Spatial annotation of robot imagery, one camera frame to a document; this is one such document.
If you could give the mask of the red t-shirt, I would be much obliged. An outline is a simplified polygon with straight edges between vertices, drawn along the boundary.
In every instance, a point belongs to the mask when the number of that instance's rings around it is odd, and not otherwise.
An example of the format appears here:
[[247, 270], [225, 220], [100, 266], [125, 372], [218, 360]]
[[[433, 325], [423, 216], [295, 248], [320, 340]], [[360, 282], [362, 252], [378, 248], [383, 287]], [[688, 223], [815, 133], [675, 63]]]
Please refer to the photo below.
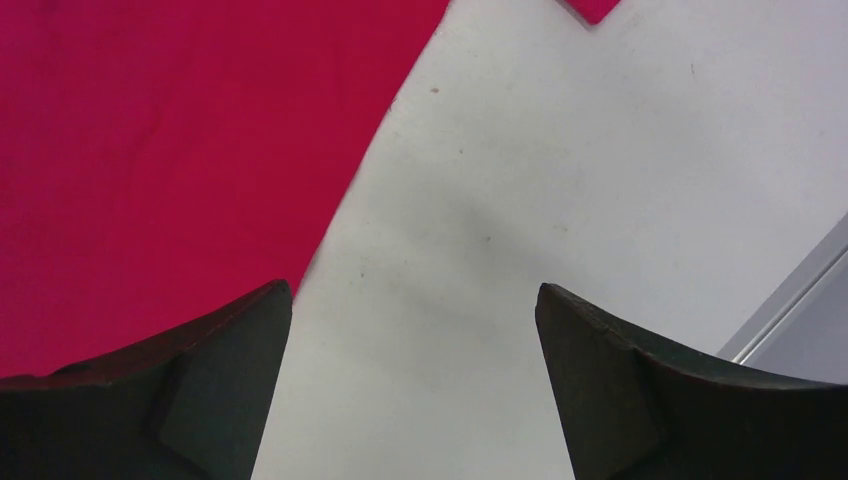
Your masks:
[[372, 274], [447, 255], [385, 121], [445, 1], [5, 1], [1, 373], [42, 376], [272, 279], [298, 284], [361, 160]]

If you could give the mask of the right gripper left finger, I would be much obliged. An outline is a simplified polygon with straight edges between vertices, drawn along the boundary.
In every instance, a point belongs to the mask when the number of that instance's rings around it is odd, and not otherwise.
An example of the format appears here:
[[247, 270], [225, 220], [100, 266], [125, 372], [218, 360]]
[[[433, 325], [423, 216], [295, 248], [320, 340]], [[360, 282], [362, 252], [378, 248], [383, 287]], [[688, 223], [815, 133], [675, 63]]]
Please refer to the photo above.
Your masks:
[[45, 376], [1, 381], [5, 479], [247, 479], [292, 319], [272, 281]]

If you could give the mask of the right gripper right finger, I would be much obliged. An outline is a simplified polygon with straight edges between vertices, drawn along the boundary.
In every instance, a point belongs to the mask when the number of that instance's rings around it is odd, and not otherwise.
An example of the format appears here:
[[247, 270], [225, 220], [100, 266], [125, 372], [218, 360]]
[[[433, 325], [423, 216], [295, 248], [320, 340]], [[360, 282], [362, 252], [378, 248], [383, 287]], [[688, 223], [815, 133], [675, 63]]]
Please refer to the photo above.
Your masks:
[[702, 353], [550, 283], [535, 320], [578, 479], [843, 479], [847, 389]]

